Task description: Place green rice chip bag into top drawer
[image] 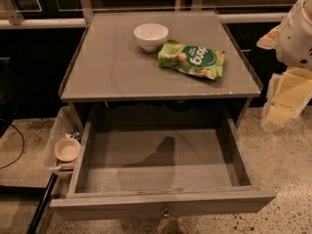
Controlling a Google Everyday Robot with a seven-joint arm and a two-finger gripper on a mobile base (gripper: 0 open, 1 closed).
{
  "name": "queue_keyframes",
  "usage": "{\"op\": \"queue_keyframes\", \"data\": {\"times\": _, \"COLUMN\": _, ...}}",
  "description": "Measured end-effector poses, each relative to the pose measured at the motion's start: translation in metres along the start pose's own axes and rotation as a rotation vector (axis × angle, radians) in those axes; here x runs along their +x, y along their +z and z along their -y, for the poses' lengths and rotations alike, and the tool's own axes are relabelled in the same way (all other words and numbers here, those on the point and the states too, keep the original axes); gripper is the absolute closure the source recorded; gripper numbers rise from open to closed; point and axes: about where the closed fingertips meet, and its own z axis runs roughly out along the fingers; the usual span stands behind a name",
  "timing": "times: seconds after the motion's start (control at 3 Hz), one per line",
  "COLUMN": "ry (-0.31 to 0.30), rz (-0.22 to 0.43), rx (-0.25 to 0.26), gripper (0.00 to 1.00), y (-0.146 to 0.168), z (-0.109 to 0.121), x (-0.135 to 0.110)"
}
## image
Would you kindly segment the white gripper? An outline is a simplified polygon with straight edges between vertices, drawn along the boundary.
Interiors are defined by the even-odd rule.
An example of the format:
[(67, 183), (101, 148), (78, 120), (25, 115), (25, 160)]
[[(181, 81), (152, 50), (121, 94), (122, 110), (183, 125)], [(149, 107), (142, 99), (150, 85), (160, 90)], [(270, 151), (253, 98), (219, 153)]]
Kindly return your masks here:
[(312, 0), (298, 0), (280, 26), (272, 28), (256, 45), (265, 50), (276, 47), (277, 60), (290, 66), (281, 75), (273, 74), (269, 81), (261, 127), (274, 132), (295, 120), (312, 98), (312, 70), (305, 69), (312, 67)]

